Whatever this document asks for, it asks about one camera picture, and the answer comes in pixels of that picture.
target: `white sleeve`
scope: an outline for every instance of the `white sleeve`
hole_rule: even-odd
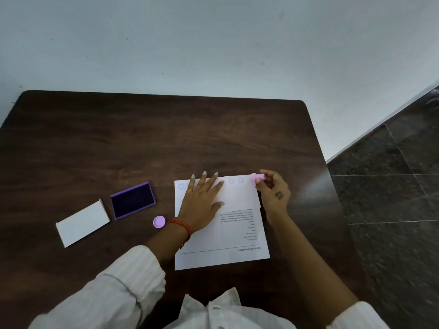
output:
[[[165,272],[145,246],[136,246],[29,329],[132,329],[165,292]]]
[[[327,329],[389,329],[375,309],[359,301],[338,315]]]

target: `wrist tattoo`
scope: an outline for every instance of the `wrist tattoo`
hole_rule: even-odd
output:
[[[282,192],[277,192],[276,194],[274,194],[274,196],[276,196],[277,199],[282,199],[284,195]]]

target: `dark marble floor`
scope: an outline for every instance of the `dark marble floor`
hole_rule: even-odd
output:
[[[439,327],[439,87],[328,164],[391,328]]]

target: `dark wooden tabletop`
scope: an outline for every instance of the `dark wooden tabletop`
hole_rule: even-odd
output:
[[[81,289],[174,213],[174,180],[206,170],[267,168],[288,182],[288,212],[361,299],[365,276],[301,101],[27,91],[0,130],[0,324],[25,328]],[[114,221],[110,195],[149,181],[157,205]],[[55,228],[101,198],[111,222],[68,248]],[[146,319],[162,328],[185,293],[207,304],[236,287],[244,306],[306,323],[309,315],[264,220],[270,259],[166,271],[166,293]]]

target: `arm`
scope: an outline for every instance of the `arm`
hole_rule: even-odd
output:
[[[214,218],[221,202],[212,204],[222,183],[210,189],[218,174],[206,173],[194,187],[189,183],[178,219],[196,232]],[[165,272],[159,263],[173,258],[187,231],[168,224],[146,243],[135,246],[47,314],[37,316],[29,329],[136,328],[165,292]]]
[[[256,187],[261,192],[267,220],[274,229],[282,253],[287,258],[308,308],[322,326],[333,324],[333,321],[355,305],[358,299],[325,263],[288,216],[286,207],[291,192],[287,183],[276,172],[267,170],[260,172],[266,175],[266,181],[256,179]],[[372,321],[370,325],[387,328],[373,309],[372,312],[379,323]],[[363,326],[359,318],[356,320],[356,323],[351,325],[356,324],[357,328],[372,328],[367,324]]]

